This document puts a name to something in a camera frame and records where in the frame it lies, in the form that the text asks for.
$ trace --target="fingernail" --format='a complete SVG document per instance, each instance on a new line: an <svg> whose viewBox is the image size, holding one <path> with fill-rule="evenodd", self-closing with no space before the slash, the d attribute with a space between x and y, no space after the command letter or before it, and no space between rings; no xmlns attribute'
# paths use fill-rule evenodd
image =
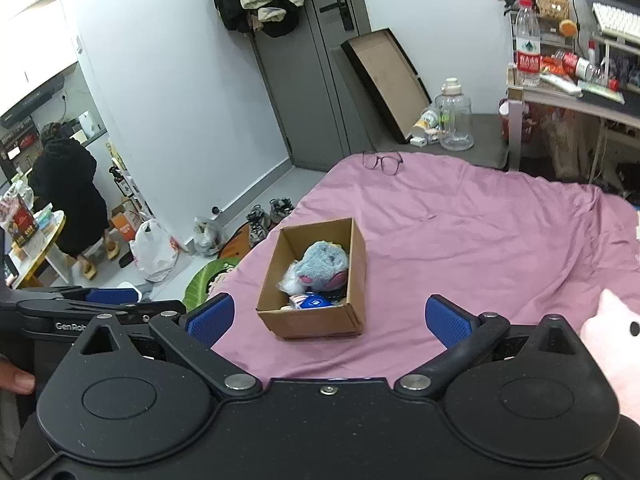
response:
<svg viewBox="0 0 640 480"><path fill-rule="evenodd" d="M15 385L24 392L32 392L36 385L36 378L30 374L16 374Z"/></svg>

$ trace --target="blue textured pad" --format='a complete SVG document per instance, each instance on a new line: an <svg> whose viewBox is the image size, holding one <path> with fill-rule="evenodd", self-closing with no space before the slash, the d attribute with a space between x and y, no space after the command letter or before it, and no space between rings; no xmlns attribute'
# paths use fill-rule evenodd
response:
<svg viewBox="0 0 640 480"><path fill-rule="evenodd" d="M104 303L107 305L137 303L138 293L133 288L92 288L84 300L89 303Z"/></svg>
<svg viewBox="0 0 640 480"><path fill-rule="evenodd" d="M424 318L431 333L447 348L471 335L471 323L435 298L427 300Z"/></svg>
<svg viewBox="0 0 640 480"><path fill-rule="evenodd" d="M231 328L235 313L234 299L225 295L221 300L203 307L196 317L191 318L185 327L186 332L211 348Z"/></svg>

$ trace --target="gray door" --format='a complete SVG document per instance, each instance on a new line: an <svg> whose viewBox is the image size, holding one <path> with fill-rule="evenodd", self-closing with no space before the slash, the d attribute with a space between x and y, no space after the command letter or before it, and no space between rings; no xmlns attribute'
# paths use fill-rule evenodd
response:
<svg viewBox="0 0 640 480"><path fill-rule="evenodd" d="M286 36L256 33L255 51L293 163L328 170L371 146L338 69L341 44L362 26L351 0L305 0L299 14Z"/></svg>

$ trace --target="transparent water jug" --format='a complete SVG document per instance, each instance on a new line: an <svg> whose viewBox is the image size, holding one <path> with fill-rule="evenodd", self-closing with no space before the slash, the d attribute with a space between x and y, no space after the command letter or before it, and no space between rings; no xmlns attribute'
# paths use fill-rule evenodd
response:
<svg viewBox="0 0 640 480"><path fill-rule="evenodd" d="M440 111L440 145L445 150L462 152L474 145L471 134L471 99L462 93L457 78L449 77L442 86L442 94L436 97Z"/></svg>

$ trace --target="white cabinet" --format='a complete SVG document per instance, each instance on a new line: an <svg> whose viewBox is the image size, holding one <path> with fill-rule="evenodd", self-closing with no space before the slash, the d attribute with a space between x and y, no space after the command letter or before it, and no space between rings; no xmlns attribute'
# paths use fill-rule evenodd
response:
<svg viewBox="0 0 640 480"><path fill-rule="evenodd" d="M36 4L3 25L0 114L78 60L60 0Z"/></svg>

